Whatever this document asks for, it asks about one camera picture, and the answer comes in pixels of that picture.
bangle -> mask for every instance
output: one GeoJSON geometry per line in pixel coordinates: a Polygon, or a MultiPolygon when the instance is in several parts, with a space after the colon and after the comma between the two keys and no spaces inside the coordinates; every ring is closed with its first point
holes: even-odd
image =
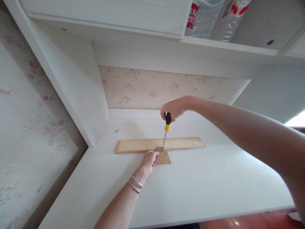
{"type": "Polygon", "coordinates": [[[140,185],[141,188],[143,188],[142,185],[140,184],[140,182],[136,178],[134,178],[133,175],[131,177],[140,185]]]}
{"type": "Polygon", "coordinates": [[[138,189],[136,189],[136,187],[130,182],[130,180],[128,180],[128,183],[133,187],[133,189],[139,194],[140,191],[138,189]]]}

white desk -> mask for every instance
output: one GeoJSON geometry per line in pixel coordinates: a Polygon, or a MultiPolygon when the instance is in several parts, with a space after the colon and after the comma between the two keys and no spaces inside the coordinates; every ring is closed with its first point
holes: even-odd
{"type": "MultiPolygon", "coordinates": [[[[39,228],[93,228],[143,157],[115,155],[116,142],[162,138],[164,124],[156,119],[110,119],[39,228]]],[[[167,134],[168,138],[193,136],[199,136],[207,147],[168,153],[172,164],[153,170],[141,191],[131,228],[172,226],[294,206],[281,177],[209,121],[177,120],[167,134]]]]}

bottle label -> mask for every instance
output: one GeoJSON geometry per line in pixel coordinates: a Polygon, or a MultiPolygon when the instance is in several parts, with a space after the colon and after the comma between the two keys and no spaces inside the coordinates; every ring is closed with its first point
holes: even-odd
{"type": "Polygon", "coordinates": [[[231,8],[231,15],[244,15],[245,11],[248,9],[251,0],[235,0],[231,8]]]}
{"type": "Polygon", "coordinates": [[[188,16],[188,21],[187,21],[186,27],[191,28],[191,29],[194,27],[195,20],[196,20],[197,14],[198,14],[198,9],[199,9],[199,6],[192,3],[190,15],[188,16]]]}

plastic bottle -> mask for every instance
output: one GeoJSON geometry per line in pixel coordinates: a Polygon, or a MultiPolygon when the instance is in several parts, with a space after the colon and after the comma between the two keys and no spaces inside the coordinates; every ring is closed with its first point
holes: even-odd
{"type": "Polygon", "coordinates": [[[188,21],[185,29],[185,36],[191,36],[192,35],[192,30],[195,25],[196,18],[198,16],[198,9],[200,6],[200,2],[197,0],[193,0],[190,15],[188,16],[188,21]]]}
{"type": "Polygon", "coordinates": [[[194,0],[185,35],[209,38],[223,2],[224,0],[194,0]]]}
{"type": "Polygon", "coordinates": [[[251,0],[235,0],[226,25],[220,34],[220,37],[217,39],[223,42],[230,42],[235,31],[237,30],[238,25],[241,22],[242,16],[245,14],[245,11],[248,9],[251,0]]]}

wooden board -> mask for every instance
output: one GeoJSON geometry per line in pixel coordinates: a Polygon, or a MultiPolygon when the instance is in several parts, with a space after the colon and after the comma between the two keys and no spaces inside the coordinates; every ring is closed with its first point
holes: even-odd
{"type": "Polygon", "coordinates": [[[171,164],[171,160],[169,158],[169,155],[167,153],[167,150],[164,152],[160,152],[157,158],[157,164],[171,164]]]}
{"type": "MultiPolygon", "coordinates": [[[[163,139],[143,139],[118,141],[115,153],[142,153],[156,147],[163,146],[163,139]]],[[[165,149],[194,149],[206,147],[199,137],[168,138],[165,140],[165,149]]]]}

